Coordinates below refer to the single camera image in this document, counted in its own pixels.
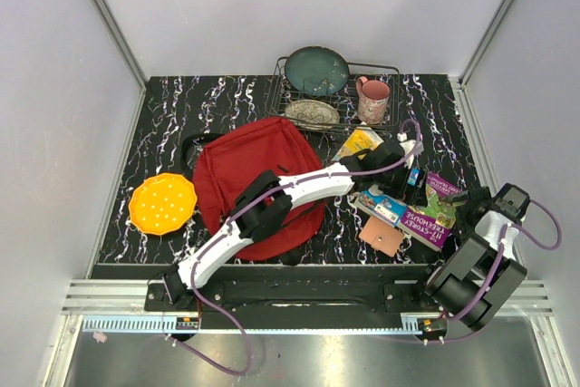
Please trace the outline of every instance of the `teal plate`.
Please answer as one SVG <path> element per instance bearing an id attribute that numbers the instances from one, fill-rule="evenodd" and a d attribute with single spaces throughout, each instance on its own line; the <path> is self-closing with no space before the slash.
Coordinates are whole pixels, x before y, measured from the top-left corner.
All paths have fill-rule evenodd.
<path id="1" fill-rule="evenodd" d="M 314 97 L 339 92 L 350 72 L 344 58 L 324 47 L 303 47 L 290 55 L 285 64 L 286 79 L 298 91 Z"/>

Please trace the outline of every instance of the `book cover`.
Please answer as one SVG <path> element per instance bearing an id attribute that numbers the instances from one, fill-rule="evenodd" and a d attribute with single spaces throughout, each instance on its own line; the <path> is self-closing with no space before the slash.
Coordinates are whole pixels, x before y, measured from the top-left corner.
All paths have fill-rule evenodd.
<path id="1" fill-rule="evenodd" d="M 370 127 L 361 129 L 356 128 L 343 146 L 336 152 L 332 162 L 338 161 L 345 156 L 352 156 L 360 150 L 374 150 L 377 145 L 382 143 L 382 138 Z"/>
<path id="2" fill-rule="evenodd" d="M 359 194 L 354 205 L 367 214 L 396 227 L 407 205 L 383 194 L 376 185 Z"/>
<path id="3" fill-rule="evenodd" d="M 426 208 L 408 207 L 402 215 L 398 227 L 417 238 L 420 242 L 440 251 L 445 239 L 455 224 L 455 207 L 442 203 L 441 197 L 456 194 L 461 189 L 453 186 L 437 174 L 427 176 Z"/>

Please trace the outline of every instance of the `ceramic mug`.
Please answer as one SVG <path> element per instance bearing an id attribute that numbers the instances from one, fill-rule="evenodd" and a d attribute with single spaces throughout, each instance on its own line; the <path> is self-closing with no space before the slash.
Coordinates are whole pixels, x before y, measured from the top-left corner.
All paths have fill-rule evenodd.
<path id="1" fill-rule="evenodd" d="M 359 94 L 359 120 L 367 124 L 380 124 L 391 95 L 389 85 L 361 76 L 356 81 L 356 91 Z"/>

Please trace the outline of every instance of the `dish rack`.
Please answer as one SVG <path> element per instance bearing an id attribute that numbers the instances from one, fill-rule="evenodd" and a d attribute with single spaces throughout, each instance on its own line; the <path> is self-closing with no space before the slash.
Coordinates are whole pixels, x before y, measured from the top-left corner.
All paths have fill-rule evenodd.
<path id="1" fill-rule="evenodd" d="M 349 69 L 352 71 L 353 67 L 357 67 L 357 71 L 364 69 L 372 69 L 374 73 L 357 73 L 349 76 L 346 85 L 338 92 L 330 95 L 313 97 L 306 92 L 301 92 L 295 89 L 285 76 L 285 62 L 287 56 L 278 59 L 274 69 L 274 76 L 270 84 L 270 89 L 266 98 L 266 113 L 268 116 L 284 117 L 294 122 L 296 127 L 300 130 L 306 131 L 320 131 L 323 133 L 348 133 L 357 127 L 362 127 L 360 120 L 357 117 L 359 106 L 359 96 L 356 91 L 356 81 L 360 76 L 380 80 L 386 82 L 391 87 L 391 96 L 387 104 L 384 119 L 381 124 L 374 124 L 369 126 L 374 131 L 389 131 L 399 124 L 399 104 L 401 101 L 402 86 L 401 73 L 396 67 L 387 65 L 375 65 L 371 63 L 347 63 Z M 377 74 L 376 71 L 384 71 L 384 73 Z M 299 100 L 316 100 L 324 102 L 335 108 L 340 120 L 337 123 L 324 122 L 310 122 L 304 120 L 297 120 L 285 115 L 285 108 L 288 104 Z"/>

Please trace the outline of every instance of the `orange plastic plate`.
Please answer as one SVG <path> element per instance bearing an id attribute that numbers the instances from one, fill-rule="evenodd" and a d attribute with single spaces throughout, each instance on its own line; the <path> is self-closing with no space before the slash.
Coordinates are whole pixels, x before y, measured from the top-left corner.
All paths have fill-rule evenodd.
<path id="1" fill-rule="evenodd" d="M 142 233 L 165 235 L 186 223 L 197 202 L 193 183 L 165 172 L 135 189 L 129 203 L 130 222 Z"/>

